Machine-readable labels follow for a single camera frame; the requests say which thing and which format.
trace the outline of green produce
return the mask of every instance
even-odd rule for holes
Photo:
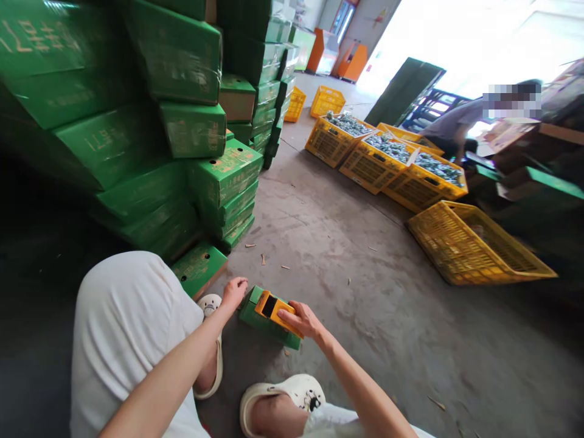
[[[382,135],[382,136],[371,136],[365,139],[365,143],[378,148],[381,152],[389,155],[391,158],[395,158],[402,163],[406,163],[410,157],[410,152],[406,149],[404,143],[395,140],[394,138]]]
[[[464,184],[460,183],[460,177],[462,172],[454,167],[444,164],[438,161],[436,158],[432,157],[430,154],[421,153],[415,159],[415,163],[423,167],[424,169],[432,172],[436,176],[448,181],[450,184],[454,184],[457,187],[464,187]]]
[[[360,122],[347,112],[342,113],[340,116],[335,117],[333,112],[329,111],[327,112],[326,117],[327,120],[331,122],[333,125],[338,126],[340,129],[348,132],[353,137],[360,137],[373,131],[373,129],[370,129],[367,126],[363,125],[362,122]]]

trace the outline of white pants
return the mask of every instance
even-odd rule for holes
[[[156,254],[125,252],[95,266],[81,283],[75,309],[72,437],[97,436],[146,374],[202,322],[203,311]],[[192,389],[165,436],[209,438]],[[309,417],[304,436],[365,434],[355,412],[324,404]]]

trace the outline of small stick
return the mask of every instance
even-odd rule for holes
[[[436,406],[438,406],[441,410],[446,411],[446,406],[444,406],[443,404],[441,404],[440,402],[436,401],[435,399],[433,399],[430,396],[428,396],[428,398],[430,399],[430,401],[432,403],[434,403]]]
[[[466,438],[467,435],[464,433],[464,430],[462,430],[462,424],[458,420],[456,420],[456,427],[458,427],[458,435],[460,435],[461,438]]]

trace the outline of debris on floor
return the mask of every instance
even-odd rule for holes
[[[446,411],[446,406],[444,406],[443,404],[441,404],[439,401],[433,399],[432,397],[428,396],[428,398],[430,399],[430,401],[432,403],[434,403],[436,406],[438,406],[441,410]]]

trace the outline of green cardboard box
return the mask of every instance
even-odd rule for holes
[[[241,76],[223,74],[219,104],[227,122],[250,122],[254,115],[256,89]]]
[[[282,62],[280,63],[280,70],[278,71],[278,80],[285,80],[294,76],[294,69],[298,64],[300,56],[300,47],[291,43],[284,44],[284,52],[282,55]]]
[[[273,81],[278,76],[283,44],[263,43],[231,30],[225,47],[229,71],[243,76],[252,85]]]
[[[224,239],[229,234],[234,232],[237,228],[239,228],[243,223],[249,218],[249,216],[253,213],[254,207],[256,206],[256,202],[252,200],[248,205],[246,205],[241,211],[237,214],[232,215],[226,222],[224,226],[212,226],[210,227],[213,234],[218,239]]]
[[[223,27],[235,27],[256,40],[273,43],[288,41],[296,14],[296,0],[224,0],[219,6]]]
[[[184,291],[197,301],[227,270],[228,260],[208,242],[201,242],[181,257],[172,271]]]
[[[223,227],[227,225],[234,216],[237,216],[254,199],[258,185],[259,181],[256,180],[251,186],[219,209],[207,204],[200,205],[201,217],[206,223],[213,226]]]
[[[280,81],[280,89],[278,90],[278,98],[276,99],[276,108],[281,107],[286,99],[289,99],[294,91],[296,84],[296,77],[291,76]]]
[[[263,155],[263,150],[265,150],[266,145],[270,141],[272,131],[268,130],[258,134],[254,137],[254,147],[253,150],[259,152]]]
[[[0,2],[0,77],[111,66],[129,52],[121,16],[88,2]]]
[[[251,292],[244,298],[242,309],[239,311],[239,319],[278,342],[281,342],[286,347],[299,350],[302,340],[298,336],[256,312],[256,305],[262,293],[263,289],[254,286]]]
[[[248,231],[251,229],[251,226],[254,224],[254,220],[256,220],[256,217],[251,214],[239,227],[235,228],[226,238],[221,241],[221,248],[226,254],[229,254],[231,251],[233,251],[237,244],[241,242],[243,237],[248,233]]]
[[[219,209],[256,181],[261,166],[261,155],[230,140],[222,157],[187,162],[189,192],[197,206],[210,204]]]
[[[150,2],[209,24],[217,22],[217,0],[150,0]]]
[[[52,131],[3,118],[3,136],[29,164],[89,192],[107,190],[165,147],[147,103],[127,105]]]
[[[248,144],[251,138],[251,123],[228,123],[227,129],[233,132],[236,140]]]
[[[161,99],[217,105],[221,32],[144,0],[133,0],[130,30],[144,57],[150,91]]]
[[[271,142],[279,142],[282,136],[282,128],[284,126],[284,117],[290,107],[290,98],[287,98],[281,108],[276,108],[276,121],[272,126]]]
[[[254,123],[252,123],[251,136],[255,137],[262,132],[272,129],[274,121],[276,120],[276,112],[277,110],[274,108],[267,112],[256,114],[254,117]]]
[[[267,157],[273,158],[276,156],[276,154],[278,153],[278,148],[280,147],[280,139],[278,139],[275,142],[269,142],[266,145],[266,152],[264,154],[264,159]]]
[[[269,111],[276,106],[276,98],[280,93],[280,82],[270,81],[255,87],[257,94],[255,96],[254,114],[262,111]]]
[[[143,89],[132,69],[74,69],[0,83],[0,113],[48,130],[124,105]]]
[[[227,120],[221,105],[161,102],[160,110],[174,158],[223,155]]]
[[[186,194],[186,175],[182,161],[158,160],[144,166],[136,176],[96,194],[93,216],[107,212],[123,224],[138,221],[159,206]]]
[[[118,225],[94,217],[137,249],[172,258],[200,230],[196,212],[185,198],[170,200],[131,224]]]

